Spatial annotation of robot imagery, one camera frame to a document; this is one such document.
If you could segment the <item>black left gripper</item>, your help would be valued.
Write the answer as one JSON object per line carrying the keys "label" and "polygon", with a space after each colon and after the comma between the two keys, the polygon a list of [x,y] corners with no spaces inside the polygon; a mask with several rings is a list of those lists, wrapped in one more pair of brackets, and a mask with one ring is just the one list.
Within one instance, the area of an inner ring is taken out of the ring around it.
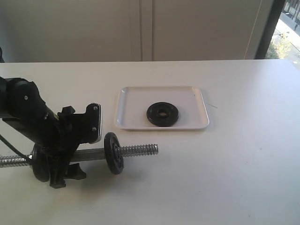
{"label": "black left gripper", "polygon": [[84,113],[75,113],[72,106],[67,106],[57,114],[46,107],[44,121],[47,124],[44,153],[48,163],[50,187],[64,188],[66,173],[67,179],[87,178],[79,163],[69,163],[80,144],[94,143],[94,106],[88,105]]}

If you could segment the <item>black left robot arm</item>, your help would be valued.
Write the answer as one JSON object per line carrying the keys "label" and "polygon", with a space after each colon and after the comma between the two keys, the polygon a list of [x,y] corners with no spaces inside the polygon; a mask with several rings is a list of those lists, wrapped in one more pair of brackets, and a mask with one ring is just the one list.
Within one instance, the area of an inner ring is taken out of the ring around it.
{"label": "black left robot arm", "polygon": [[23,78],[0,79],[0,117],[34,142],[31,157],[24,157],[35,177],[52,188],[64,188],[66,179],[82,180],[86,173],[71,164],[80,144],[101,138],[101,106],[91,103],[85,113],[71,106],[54,113],[41,98],[34,82]]}

